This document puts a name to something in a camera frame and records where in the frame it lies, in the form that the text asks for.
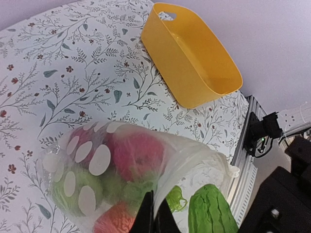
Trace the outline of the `red tomato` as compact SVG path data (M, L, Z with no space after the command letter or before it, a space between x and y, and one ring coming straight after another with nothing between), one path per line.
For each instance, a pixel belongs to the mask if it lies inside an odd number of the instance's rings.
M96 149L108 142L106 127L101 127L95 132L95 127L85 130L80 127L74 130L67 144L66 153L76 163L88 168Z

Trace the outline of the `aluminium front rail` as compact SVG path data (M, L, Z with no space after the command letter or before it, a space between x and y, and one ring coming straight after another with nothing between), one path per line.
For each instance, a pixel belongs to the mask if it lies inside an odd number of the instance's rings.
M266 113L254 96L246 98L249 107L241 131L241 135L235 150L231 165L240 169L239 177L232 180L227 202L230 205L231 212L238 225L241 225L247 214L247 208L250 203L252 191L257 175L257 168L253 165L254 158L243 148L246 137L247 127L250 122L250 113L254 112L259 119L262 119Z

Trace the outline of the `yellow plastic basket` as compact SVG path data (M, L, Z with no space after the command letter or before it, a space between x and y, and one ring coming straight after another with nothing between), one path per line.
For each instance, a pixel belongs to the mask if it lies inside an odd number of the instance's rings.
M196 108L242 87L242 75L225 47L188 8L155 3L141 40L184 108Z

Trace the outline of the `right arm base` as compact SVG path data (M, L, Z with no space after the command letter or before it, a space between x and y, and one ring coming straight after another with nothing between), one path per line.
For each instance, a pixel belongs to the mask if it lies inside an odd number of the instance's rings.
M290 126L286 119L286 125L281 127L279 119L281 117L277 112L264 116L262 120L254 112L250 113L243 143L243 148L250 156L262 158L270 152L275 139L279 139L281 143L288 137L302 134L311 129L309 121L297 126Z

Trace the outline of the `orange carrot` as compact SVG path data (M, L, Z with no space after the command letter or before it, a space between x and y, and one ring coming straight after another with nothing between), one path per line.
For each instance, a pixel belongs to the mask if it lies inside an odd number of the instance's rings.
M120 202L102 214L95 222L94 233L128 233L135 217L128 212L127 205Z

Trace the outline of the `clear zip top bag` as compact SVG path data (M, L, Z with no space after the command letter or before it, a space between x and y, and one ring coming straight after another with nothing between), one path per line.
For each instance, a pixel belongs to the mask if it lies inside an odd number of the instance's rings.
M114 121L49 146L42 176L55 205L84 233L236 233L226 200L240 170L186 137Z

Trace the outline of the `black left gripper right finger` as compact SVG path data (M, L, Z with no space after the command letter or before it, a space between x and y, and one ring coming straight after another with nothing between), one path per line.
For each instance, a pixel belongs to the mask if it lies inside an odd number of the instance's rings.
M161 203L156 215L157 233L181 233L170 211L166 199Z

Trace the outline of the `green bitter gourd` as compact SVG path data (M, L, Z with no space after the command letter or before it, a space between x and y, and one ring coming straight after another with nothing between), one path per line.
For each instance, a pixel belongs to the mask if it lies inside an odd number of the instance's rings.
M229 204L213 184L206 184L191 196L188 209L190 233L236 233L239 227Z

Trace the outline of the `floral table cover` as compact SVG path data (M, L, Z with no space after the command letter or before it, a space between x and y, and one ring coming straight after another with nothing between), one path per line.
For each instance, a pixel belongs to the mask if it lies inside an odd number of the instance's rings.
M47 197L41 151L73 128L121 120L233 159L248 110L236 91L196 109L170 95L140 41L149 0L82 0L0 33L0 230L77 233Z

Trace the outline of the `red fruit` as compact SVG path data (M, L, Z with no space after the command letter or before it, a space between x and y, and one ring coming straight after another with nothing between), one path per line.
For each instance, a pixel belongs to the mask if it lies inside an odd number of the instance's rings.
M111 140L110 149L116 170L126 181L157 175L164 162L163 143L146 133L115 137Z

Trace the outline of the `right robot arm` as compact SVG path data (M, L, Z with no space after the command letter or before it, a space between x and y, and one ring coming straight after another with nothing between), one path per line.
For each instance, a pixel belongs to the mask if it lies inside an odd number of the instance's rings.
M239 232L311 231L311 143L297 137L285 153L291 170L279 166L262 182Z

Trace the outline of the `green leafy vegetable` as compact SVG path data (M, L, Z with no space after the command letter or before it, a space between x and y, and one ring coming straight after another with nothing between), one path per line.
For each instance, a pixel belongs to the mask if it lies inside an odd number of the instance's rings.
M51 195L63 212L78 217L89 216L103 203L116 204L125 185L113 168L108 168L100 176L94 176L86 169L72 168L59 181L52 182Z

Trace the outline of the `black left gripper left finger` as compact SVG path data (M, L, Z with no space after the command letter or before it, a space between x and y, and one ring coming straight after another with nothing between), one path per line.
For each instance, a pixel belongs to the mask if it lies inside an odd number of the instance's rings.
M145 194L130 233L154 232L154 192Z

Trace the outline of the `green grapes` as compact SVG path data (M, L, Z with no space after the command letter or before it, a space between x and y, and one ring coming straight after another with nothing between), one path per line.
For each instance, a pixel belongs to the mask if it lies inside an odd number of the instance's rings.
M166 196L166 201L172 213L183 211L188 203L188 201L182 195L182 189L177 185L175 185L168 193Z

